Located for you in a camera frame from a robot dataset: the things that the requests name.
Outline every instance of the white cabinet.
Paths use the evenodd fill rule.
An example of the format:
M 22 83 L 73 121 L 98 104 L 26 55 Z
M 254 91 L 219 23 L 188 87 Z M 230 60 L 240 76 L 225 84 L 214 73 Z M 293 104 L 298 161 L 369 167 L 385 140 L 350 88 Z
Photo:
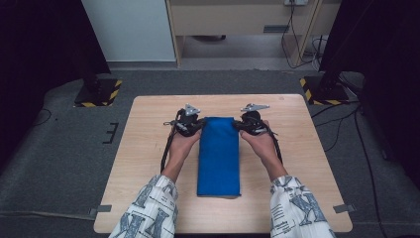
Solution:
M 164 0 L 82 0 L 106 61 L 175 61 Z

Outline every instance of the hand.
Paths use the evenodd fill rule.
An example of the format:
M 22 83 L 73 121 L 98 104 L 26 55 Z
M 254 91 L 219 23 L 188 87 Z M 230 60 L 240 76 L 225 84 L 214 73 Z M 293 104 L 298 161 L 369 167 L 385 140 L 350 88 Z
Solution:
M 246 131 L 240 131 L 241 137 L 246 140 L 254 152 L 262 160 L 267 160 L 270 158 L 277 158 L 277 153 L 274 147 L 274 141 L 268 133 L 262 133 L 257 136 L 250 135 Z
M 170 143 L 169 161 L 160 174 L 172 179 L 173 182 L 176 182 L 185 159 L 188 157 L 192 146 L 200 137 L 201 130 L 190 137 L 184 137 L 181 134 L 176 133 Z
M 263 122 L 265 125 L 269 126 L 268 121 Z M 248 134 L 246 131 L 240 131 L 240 134 L 241 137 L 251 145 L 254 152 L 262 160 L 262 164 L 265 166 L 271 181 L 287 175 L 286 169 L 277 157 L 274 141 L 268 133 L 253 136 Z
M 201 137 L 201 130 L 198 130 L 193 136 L 184 137 L 179 133 L 175 133 L 169 148 L 169 160 L 184 161 L 191 151 L 192 146 Z

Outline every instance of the sleeve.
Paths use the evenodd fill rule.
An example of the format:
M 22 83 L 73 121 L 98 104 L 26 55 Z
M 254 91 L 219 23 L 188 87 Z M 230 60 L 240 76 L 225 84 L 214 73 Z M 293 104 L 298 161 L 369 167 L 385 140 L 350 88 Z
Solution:
M 312 192 L 298 178 L 271 185 L 271 237 L 336 237 Z
M 175 183 L 154 176 L 144 186 L 109 237 L 173 237 L 178 210 Z

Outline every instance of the gray carpet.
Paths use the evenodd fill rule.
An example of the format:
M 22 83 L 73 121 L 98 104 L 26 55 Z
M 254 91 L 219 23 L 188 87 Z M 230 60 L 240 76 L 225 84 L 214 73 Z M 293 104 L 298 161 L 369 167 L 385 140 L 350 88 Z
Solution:
M 55 88 L 46 95 L 44 108 L 48 110 L 41 111 L 34 122 L 41 125 L 31 129 L 0 178 L 0 211 L 86 217 L 90 208 L 100 204 L 133 99 L 138 95 L 303 94 L 298 80 L 313 72 L 145 70 L 113 74 L 123 79 L 123 83 L 110 107 L 73 107 L 81 80 Z M 315 117 L 314 124 L 343 117 L 356 107 L 356 103 L 334 107 Z M 312 115 L 324 108 L 308 105 Z M 358 122 L 372 165 L 379 214 L 387 236 L 420 234 L 420 191 L 404 175 L 398 162 L 382 158 L 367 118 L 359 113 Z M 110 123 L 119 123 L 119 127 L 113 143 L 103 144 L 110 139 L 106 132 L 114 128 Z M 324 149 L 334 144 L 338 126 L 339 121 L 317 127 Z M 367 160 L 353 116 L 343 120 L 338 143 L 326 154 L 345 203 L 357 209 L 350 213 L 353 231 L 337 236 L 383 237 L 375 214 Z M 106 237 L 93 231 L 93 223 L 58 217 L 2 216 L 0 237 Z

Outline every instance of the cable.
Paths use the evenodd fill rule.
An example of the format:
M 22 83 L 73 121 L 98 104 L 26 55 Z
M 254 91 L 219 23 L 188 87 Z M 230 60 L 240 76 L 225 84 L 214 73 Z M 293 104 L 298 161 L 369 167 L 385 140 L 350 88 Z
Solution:
M 331 106 L 329 106 L 329 107 L 327 107 L 327 108 L 324 108 L 324 109 L 322 109 L 321 111 L 319 111 L 319 112 L 317 112 L 317 113 L 315 113 L 314 115 L 312 115 L 311 116 L 311 118 L 314 118 L 314 117 L 316 117 L 316 116 L 318 116 L 319 114 L 321 114 L 321 113 L 323 113 L 323 112 L 325 112 L 325 111 L 327 111 L 327 110 L 329 110 L 329 109 L 331 109 L 331 108 L 333 108 L 333 107 L 336 107 L 336 106 L 341 106 L 341 105 L 347 105 L 347 104 L 351 104 L 351 103 L 358 103 L 358 101 L 349 101 L 348 103 L 342 103 L 342 104 L 335 104 L 335 105 L 331 105 Z
M 355 92 L 353 92 L 347 85 L 344 85 L 344 87 L 347 88 L 347 90 L 350 91 L 350 93 L 352 93 L 355 97 L 359 97 Z
M 266 125 L 264 122 L 262 122 L 262 125 L 266 128 L 266 130 L 268 131 L 269 136 L 272 138 L 272 141 L 274 142 L 275 151 L 277 152 L 277 157 L 281 161 L 281 163 L 283 164 L 283 158 L 281 156 L 280 147 L 278 146 L 278 140 L 274 136 L 275 133 L 273 131 L 271 131 L 271 128 L 269 128 L 269 126 Z
M 55 218 L 67 218 L 67 219 L 78 219 L 78 220 L 95 220 L 95 217 L 90 215 L 72 215 L 72 214 L 62 214 L 62 213 L 51 213 L 51 212 L 42 212 L 42 211 L 1 211 L 0 217 L 31 217 L 31 216 L 40 216 L 40 217 L 55 217 Z
M 316 125 L 316 126 L 315 126 L 315 127 L 318 127 L 318 126 L 323 126 L 323 125 L 326 125 L 326 124 L 328 124 L 328 123 L 331 123 L 331 122 L 334 122 L 334 121 L 339 121 L 339 120 L 340 120 L 340 122 L 339 122 L 339 126 L 338 126 L 338 128 L 337 128 L 336 139 L 335 139 L 335 141 L 334 141 L 333 145 L 332 145 L 332 146 L 330 146 L 328 149 L 324 150 L 324 152 L 328 152 L 328 151 L 332 150 L 332 149 L 336 146 L 336 144 L 337 144 L 337 142 L 338 142 L 338 140 L 339 140 L 340 128 L 341 128 L 341 124 L 342 124 L 343 120 L 344 120 L 344 119 L 346 119 L 346 118 L 348 118 L 348 117 L 350 117 L 350 116 L 352 116 L 354 113 L 356 113 L 356 112 L 359 110 L 359 108 L 360 108 L 360 107 L 361 107 L 361 106 L 360 106 L 360 105 L 358 105 L 358 107 L 357 107 L 355 110 L 353 110 L 350 114 L 348 114 L 347 116 L 344 116 L 344 117 L 341 117 L 341 118 L 338 118 L 338 119 L 334 119 L 334 120 L 330 120 L 330 121 L 327 121 L 327 122 L 324 122 L 324 123 L 321 123 L 321 124 L 319 124 L 319 125 Z
M 372 169 L 371 169 L 370 160 L 368 158 L 368 153 L 367 153 L 367 149 L 366 149 L 366 146 L 365 146 L 365 142 L 364 142 L 364 139 L 362 138 L 362 133 L 361 133 L 361 130 L 359 128 L 358 113 L 355 113 L 355 124 L 356 124 L 356 129 L 358 131 L 359 139 L 361 140 L 361 143 L 362 143 L 362 148 L 364 150 L 365 158 L 367 160 L 367 167 L 368 167 L 368 172 L 369 172 L 369 175 L 370 175 L 371 188 L 373 190 L 373 202 L 374 202 L 374 209 L 375 209 L 375 212 L 376 212 L 377 222 L 379 223 L 380 231 L 382 232 L 383 237 L 387 238 L 385 230 L 383 229 L 383 226 L 382 226 L 382 221 L 380 219 L 379 206 L 377 204 L 376 186 L 374 184 L 373 172 L 372 172 Z
M 321 65 L 321 62 L 319 61 L 319 59 L 323 56 L 323 54 L 320 54 L 321 53 L 321 45 L 322 45 L 322 42 L 323 41 L 327 42 L 326 39 L 322 39 L 322 38 L 323 38 L 323 35 L 321 35 L 321 37 L 318 38 L 318 39 L 314 39 L 312 37 L 312 48 L 315 49 L 315 53 L 312 53 L 313 54 L 312 67 L 315 70 L 317 70 L 317 71 L 319 71 L 319 67 Z M 315 47 L 315 42 L 316 41 L 319 41 L 319 43 L 318 43 L 318 49 Z
M 43 125 L 44 123 L 46 123 L 46 122 L 48 122 L 49 120 L 50 120 L 50 118 L 52 118 L 52 112 L 51 111 L 49 111 L 48 109 L 46 109 L 46 108 L 43 108 L 42 109 L 42 111 L 47 111 L 48 113 L 49 113 L 49 117 L 46 119 L 46 120 L 44 120 L 43 122 L 40 122 L 40 123 L 38 123 L 38 124 L 35 124 L 35 125 L 32 125 L 33 127 L 36 127 L 36 126 L 41 126 L 41 125 Z
M 355 91 L 362 91 L 363 89 L 349 82 L 342 72 L 340 73 L 339 79 L 341 79 L 343 83 L 350 85 Z
M 300 64 L 300 65 L 297 65 L 297 66 L 293 66 L 293 65 L 291 65 L 291 64 L 290 64 L 290 62 L 289 62 L 289 60 L 288 60 L 288 58 L 287 58 L 287 52 L 286 52 L 286 50 L 285 50 L 285 48 L 284 48 L 284 35 L 285 35 L 285 32 L 286 32 L 286 31 L 284 31 L 284 32 L 283 32 L 283 34 L 281 35 L 281 48 L 283 49 L 283 52 L 284 52 L 284 54 L 286 55 L 286 61 L 287 61 L 287 64 L 289 65 L 289 67 L 291 67 L 291 68 L 299 68 L 299 67 L 301 67 L 301 66 L 303 66 L 303 65 L 306 65 L 306 64 L 308 64 L 308 63 L 311 63 L 311 62 L 312 62 L 312 60 L 311 60 L 311 61 L 305 61 L 305 60 L 302 58 L 302 56 L 300 55 L 299 41 L 297 40 L 297 36 L 296 36 L 296 34 L 295 34 L 295 32 L 294 32 L 294 27 L 293 27 L 293 14 L 294 14 L 294 5 L 295 5 L 295 4 L 294 4 L 294 0 L 291 0 L 291 1 L 290 1 L 290 3 L 291 3 L 291 6 L 290 6 L 290 18 L 289 18 L 288 23 L 287 23 L 287 29 L 291 28 L 291 31 L 292 31 L 292 33 L 293 33 L 294 40 L 295 40 L 295 42 L 296 42 L 297 52 L 298 52 L 298 54 L 299 54 L 299 58 L 300 58 L 300 60 L 302 60 L 302 61 L 303 61 L 303 63 L 302 63 L 302 64 Z
M 161 157 L 160 172 L 164 170 L 164 165 L 166 164 L 167 153 L 169 152 L 170 144 L 172 144 L 173 137 L 176 134 L 175 124 L 178 121 L 179 115 L 180 115 L 180 110 L 176 113 L 175 120 L 171 122 L 163 123 L 163 125 L 172 125 L 172 129 L 170 130 L 169 136 L 167 137 L 166 146 L 164 147 L 163 156 Z

